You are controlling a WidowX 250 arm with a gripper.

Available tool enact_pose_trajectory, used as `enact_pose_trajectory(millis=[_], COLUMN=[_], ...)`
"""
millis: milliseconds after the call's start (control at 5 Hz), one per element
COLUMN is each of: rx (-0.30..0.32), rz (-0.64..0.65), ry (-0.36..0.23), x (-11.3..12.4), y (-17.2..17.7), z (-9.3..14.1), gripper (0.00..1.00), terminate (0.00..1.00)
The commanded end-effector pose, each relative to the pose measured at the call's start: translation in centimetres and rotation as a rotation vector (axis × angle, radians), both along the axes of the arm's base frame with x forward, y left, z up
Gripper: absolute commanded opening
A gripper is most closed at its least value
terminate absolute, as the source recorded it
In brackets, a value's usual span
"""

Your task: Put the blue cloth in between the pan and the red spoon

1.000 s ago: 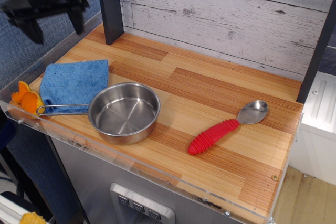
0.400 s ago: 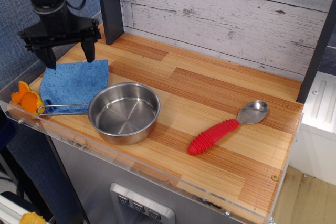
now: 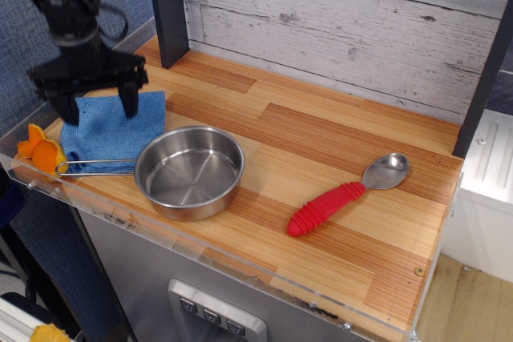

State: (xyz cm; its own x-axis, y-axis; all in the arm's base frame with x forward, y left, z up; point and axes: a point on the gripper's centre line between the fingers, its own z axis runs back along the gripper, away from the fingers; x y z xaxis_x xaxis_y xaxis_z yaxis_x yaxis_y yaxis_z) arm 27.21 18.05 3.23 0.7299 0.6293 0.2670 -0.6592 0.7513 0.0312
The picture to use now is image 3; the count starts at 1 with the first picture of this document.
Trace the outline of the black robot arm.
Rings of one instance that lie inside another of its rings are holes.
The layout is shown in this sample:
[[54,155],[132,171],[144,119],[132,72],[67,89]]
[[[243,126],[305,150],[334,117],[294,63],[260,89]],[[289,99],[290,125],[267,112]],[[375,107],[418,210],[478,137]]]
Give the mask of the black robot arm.
[[46,19],[59,56],[28,70],[39,98],[71,125],[79,124],[77,94],[116,87],[125,115],[138,113],[139,89],[147,83],[145,60],[109,48],[97,22],[102,0],[31,0]]

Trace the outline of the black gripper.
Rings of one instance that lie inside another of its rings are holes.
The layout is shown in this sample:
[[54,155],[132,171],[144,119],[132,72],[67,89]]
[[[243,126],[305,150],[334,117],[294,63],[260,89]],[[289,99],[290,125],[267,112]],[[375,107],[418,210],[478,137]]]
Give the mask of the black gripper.
[[61,119],[79,125],[75,95],[118,87],[128,119],[138,113],[138,88],[148,82],[145,59],[107,47],[99,34],[85,42],[59,47],[60,55],[27,71],[39,96],[46,98]]

